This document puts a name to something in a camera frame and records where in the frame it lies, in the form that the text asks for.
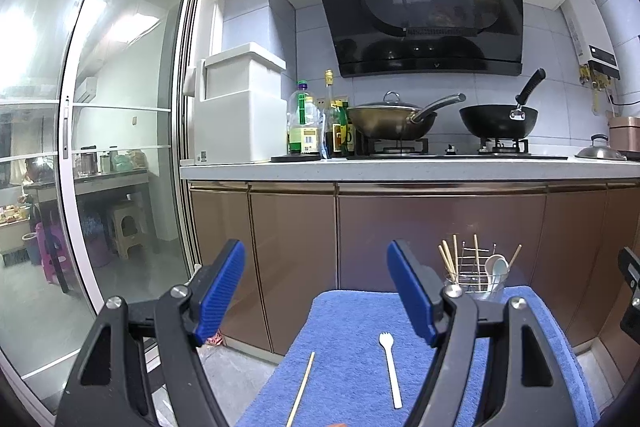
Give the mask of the bamboo chopstick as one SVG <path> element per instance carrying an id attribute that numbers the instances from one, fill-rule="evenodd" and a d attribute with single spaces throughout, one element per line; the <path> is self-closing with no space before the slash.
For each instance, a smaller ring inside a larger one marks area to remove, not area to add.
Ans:
<path id="1" fill-rule="evenodd" d="M 442 244 L 438 245 L 439 254 L 442 256 L 442 261 L 446 267 L 448 272 L 449 280 L 452 283 L 456 283 L 456 270 L 454 269 L 454 265 L 451 262 L 450 256 L 446 253 L 445 248 L 442 247 Z"/>
<path id="2" fill-rule="evenodd" d="M 444 256 L 448 265 L 448 270 L 451 275 L 451 280 L 457 282 L 458 280 L 458 272 L 457 268 L 454 265 L 454 258 L 451 256 L 450 249 L 446 239 L 442 240 L 442 251 L 444 252 Z"/>
<path id="3" fill-rule="evenodd" d="M 305 372 L 304 372 L 302 381 L 299 384 L 293 405 L 291 407 L 290 413 L 288 414 L 288 419 L 286 420 L 286 424 L 285 424 L 286 427 L 292 427 L 294 424 L 295 416 L 299 409 L 300 403 L 302 402 L 304 391 L 306 389 L 308 379 L 310 376 L 310 372 L 311 372 L 312 366 L 314 365 L 315 356 L 316 356 L 316 352 L 314 351 L 312 351 L 311 354 L 309 355 L 309 359 L 305 367 Z"/>
<path id="4" fill-rule="evenodd" d="M 458 236 L 452 234 L 452 245 L 454 245 L 454 269 L 456 270 L 456 281 L 459 280 L 459 253 L 458 253 Z"/>
<path id="5" fill-rule="evenodd" d="M 511 256 L 511 258 L 509 260 L 506 260 L 506 273 L 510 273 L 511 272 L 512 265 L 514 265 L 514 262 L 515 262 L 516 258 L 518 257 L 518 254 L 520 253 L 522 247 L 523 247 L 522 244 L 518 244 L 518 247 L 516 247 L 516 249 L 514 251 L 514 254 Z"/>
<path id="6" fill-rule="evenodd" d="M 480 269 L 480 245 L 478 245 L 478 237 L 476 233 L 473 234 L 473 243 L 477 272 L 477 291 L 480 292 L 482 290 L 482 270 Z"/>

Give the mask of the white ceramic spoon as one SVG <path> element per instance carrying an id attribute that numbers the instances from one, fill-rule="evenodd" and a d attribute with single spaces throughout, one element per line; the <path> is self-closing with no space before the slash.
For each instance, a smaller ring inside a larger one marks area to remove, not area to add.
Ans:
<path id="1" fill-rule="evenodd" d="M 509 262 L 506 261 L 506 258 L 503 257 L 503 255 L 491 255 L 485 262 L 485 273 L 487 275 L 486 291 L 488 294 L 495 293 L 509 276 Z"/>

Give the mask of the white spork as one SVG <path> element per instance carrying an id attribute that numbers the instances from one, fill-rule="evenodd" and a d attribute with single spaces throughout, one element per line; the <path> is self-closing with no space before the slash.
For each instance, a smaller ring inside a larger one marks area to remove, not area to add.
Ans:
<path id="1" fill-rule="evenodd" d="M 389 332 L 378 335 L 378 342 L 382 346 L 387 365 L 388 378 L 390 379 L 390 392 L 392 393 L 393 406 L 395 410 L 402 408 L 401 394 L 398 384 L 396 367 L 393 357 L 394 337 Z"/>

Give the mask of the plastic bag on floor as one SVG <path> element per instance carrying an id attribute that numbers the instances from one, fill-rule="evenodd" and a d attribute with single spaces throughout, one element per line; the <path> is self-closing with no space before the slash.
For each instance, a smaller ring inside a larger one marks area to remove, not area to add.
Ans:
<path id="1" fill-rule="evenodd" d="M 217 331 L 213 336 L 210 336 L 206 339 L 207 346 L 223 346 L 224 345 L 224 335 L 221 334 L 221 331 Z"/>

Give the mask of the steel pot lid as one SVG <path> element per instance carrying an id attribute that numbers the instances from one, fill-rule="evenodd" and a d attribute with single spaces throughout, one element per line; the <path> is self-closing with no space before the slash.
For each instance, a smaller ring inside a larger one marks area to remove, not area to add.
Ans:
<path id="1" fill-rule="evenodd" d="M 582 148 L 576 157 L 584 159 L 626 161 L 627 158 L 618 150 L 608 145 L 608 136 L 602 133 L 593 134 L 590 145 Z"/>

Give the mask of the clear plastic utensil holder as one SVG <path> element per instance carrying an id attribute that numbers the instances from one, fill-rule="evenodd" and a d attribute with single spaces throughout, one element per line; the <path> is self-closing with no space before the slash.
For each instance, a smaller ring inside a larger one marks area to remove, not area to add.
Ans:
<path id="1" fill-rule="evenodd" d="M 452 239 L 450 242 L 447 242 L 451 256 L 454 257 L 454 245 L 452 245 Z M 476 262 L 475 262 L 475 253 L 474 253 L 474 243 L 471 245 L 466 245 L 464 242 L 461 244 L 458 243 L 458 253 L 459 253 L 459 280 L 456 283 L 452 283 L 449 280 L 448 272 L 447 273 L 447 281 L 449 284 L 457 284 L 462 288 L 462 291 L 469 294 L 471 297 L 476 300 L 482 301 L 495 301 L 495 303 L 501 298 L 504 286 L 506 286 L 506 281 L 499 287 L 498 291 L 492 294 L 488 294 L 487 289 L 487 275 L 485 273 L 485 262 L 487 258 L 491 255 L 498 254 L 496 248 L 487 249 L 480 247 L 480 269 L 482 270 L 482 290 L 480 292 L 477 291 L 477 272 L 476 272 Z"/>

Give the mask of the bamboo chopstick in holder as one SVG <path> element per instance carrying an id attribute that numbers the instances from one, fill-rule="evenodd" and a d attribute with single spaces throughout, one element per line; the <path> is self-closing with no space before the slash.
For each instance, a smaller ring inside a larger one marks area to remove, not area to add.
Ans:
<path id="1" fill-rule="evenodd" d="M 448 265 L 448 270 L 451 275 L 451 280 L 457 282 L 458 280 L 458 272 L 457 268 L 454 265 L 454 258 L 451 256 L 450 249 L 446 239 L 442 240 L 442 251 L 444 252 L 444 256 Z"/>
<path id="2" fill-rule="evenodd" d="M 286 427 L 292 427 L 294 424 L 295 416 L 299 409 L 300 403 L 302 402 L 304 391 L 306 389 L 308 379 L 310 376 L 310 372 L 311 372 L 312 366 L 314 365 L 315 356 L 316 356 L 316 352 L 314 351 L 312 351 L 311 354 L 309 355 L 309 359 L 305 367 L 305 372 L 304 372 L 302 381 L 299 384 L 293 405 L 291 407 L 290 413 L 288 414 L 288 419 L 286 420 L 286 424 L 285 424 Z"/>
<path id="3" fill-rule="evenodd" d="M 445 248 L 442 247 L 442 244 L 438 245 L 439 254 L 442 256 L 442 261 L 446 267 L 448 272 L 449 280 L 452 283 L 456 283 L 456 270 L 454 269 L 454 265 L 451 262 L 450 256 L 446 253 Z"/>
<path id="4" fill-rule="evenodd" d="M 459 280 L 459 253 L 458 253 L 458 236 L 452 234 L 452 245 L 454 245 L 454 269 L 456 270 L 456 281 Z"/>

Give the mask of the blue towel mat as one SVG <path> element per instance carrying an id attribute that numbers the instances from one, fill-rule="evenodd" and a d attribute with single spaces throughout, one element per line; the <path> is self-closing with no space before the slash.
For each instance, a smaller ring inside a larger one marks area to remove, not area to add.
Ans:
<path id="1" fill-rule="evenodd" d="M 394 337 L 393 357 L 402 400 L 395 410 L 378 335 Z M 311 352 L 316 352 L 294 426 L 401 426 L 434 358 L 418 337 L 395 293 L 325 291 L 256 399 L 241 426 L 284 426 Z"/>

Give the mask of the black frying pan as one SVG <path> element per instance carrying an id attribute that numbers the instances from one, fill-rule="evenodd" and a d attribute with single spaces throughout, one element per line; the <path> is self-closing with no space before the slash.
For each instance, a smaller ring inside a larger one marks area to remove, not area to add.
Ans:
<path id="1" fill-rule="evenodd" d="M 538 110 L 526 105 L 533 91 L 546 79 L 538 68 L 511 104 L 480 104 L 459 110 L 465 128 L 487 140 L 523 140 L 537 124 Z"/>

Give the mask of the white water heater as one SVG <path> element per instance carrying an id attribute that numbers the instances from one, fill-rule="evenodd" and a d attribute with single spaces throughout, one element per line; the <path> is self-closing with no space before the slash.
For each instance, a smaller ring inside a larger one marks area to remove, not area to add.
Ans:
<path id="1" fill-rule="evenodd" d="M 561 5 L 578 64 L 620 80 L 614 46 L 596 0 L 565 0 Z"/>

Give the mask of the gas stove top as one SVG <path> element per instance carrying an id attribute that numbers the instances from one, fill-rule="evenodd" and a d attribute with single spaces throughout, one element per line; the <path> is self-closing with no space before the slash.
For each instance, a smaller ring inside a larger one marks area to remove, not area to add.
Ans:
<path id="1" fill-rule="evenodd" d="M 321 159 L 347 160 L 390 160 L 390 159 L 542 159 L 567 160 L 567 156 L 533 154 L 528 148 L 528 141 L 514 141 L 503 144 L 500 141 L 480 141 L 480 147 L 471 153 L 447 144 L 442 153 L 432 152 L 430 141 L 422 138 L 414 141 L 383 141 L 369 139 L 355 133 L 352 139 L 345 143 L 328 144 L 320 153 L 285 154 L 272 156 L 270 162 L 285 164 L 286 162 L 305 162 Z"/>

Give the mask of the white tall box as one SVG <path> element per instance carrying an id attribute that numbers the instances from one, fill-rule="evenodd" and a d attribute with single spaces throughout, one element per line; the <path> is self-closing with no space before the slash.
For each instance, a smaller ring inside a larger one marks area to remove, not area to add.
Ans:
<path id="1" fill-rule="evenodd" d="M 194 74 L 198 165 L 264 162 L 286 152 L 285 61 L 249 42 L 201 60 Z"/>

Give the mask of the green cap oil bottle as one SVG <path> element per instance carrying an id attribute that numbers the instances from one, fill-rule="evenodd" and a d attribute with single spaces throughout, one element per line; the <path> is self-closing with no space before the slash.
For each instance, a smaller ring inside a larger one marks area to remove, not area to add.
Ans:
<path id="1" fill-rule="evenodd" d="M 320 153 L 321 112 L 306 80 L 298 80 L 288 99 L 286 143 L 290 155 Z"/>

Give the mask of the dark sauce bottle yellow label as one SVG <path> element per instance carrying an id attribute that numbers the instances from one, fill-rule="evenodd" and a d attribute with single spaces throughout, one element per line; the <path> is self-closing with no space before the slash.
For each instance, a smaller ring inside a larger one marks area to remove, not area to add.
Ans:
<path id="1" fill-rule="evenodd" d="M 355 155 L 355 131 L 348 119 L 348 104 L 333 93 L 334 75 L 331 69 L 324 73 L 326 89 L 328 89 L 328 107 L 326 108 L 326 142 L 332 158 Z"/>

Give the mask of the clear plastic bottle blue label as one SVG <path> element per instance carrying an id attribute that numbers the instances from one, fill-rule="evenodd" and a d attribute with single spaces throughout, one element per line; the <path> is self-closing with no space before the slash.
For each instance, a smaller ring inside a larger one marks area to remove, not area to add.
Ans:
<path id="1" fill-rule="evenodd" d="M 321 159 L 330 159 L 330 142 L 329 134 L 331 133 L 331 125 L 329 123 L 329 112 L 326 109 L 326 102 L 321 98 L 314 99 L 314 110 L 316 111 L 316 121 L 318 129 L 318 151 Z"/>

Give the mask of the black range hood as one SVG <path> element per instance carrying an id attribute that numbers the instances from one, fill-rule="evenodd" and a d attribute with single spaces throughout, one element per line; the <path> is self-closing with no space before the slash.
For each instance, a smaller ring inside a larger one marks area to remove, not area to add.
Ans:
<path id="1" fill-rule="evenodd" d="M 322 0 L 344 77 L 521 75 L 523 0 Z"/>

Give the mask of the glass sliding door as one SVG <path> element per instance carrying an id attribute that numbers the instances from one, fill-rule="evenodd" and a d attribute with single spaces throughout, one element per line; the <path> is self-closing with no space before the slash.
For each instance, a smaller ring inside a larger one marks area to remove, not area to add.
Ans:
<path id="1" fill-rule="evenodd" d="M 1 0 L 1 374 L 52 421 L 107 298 L 188 275 L 177 81 L 191 0 Z"/>

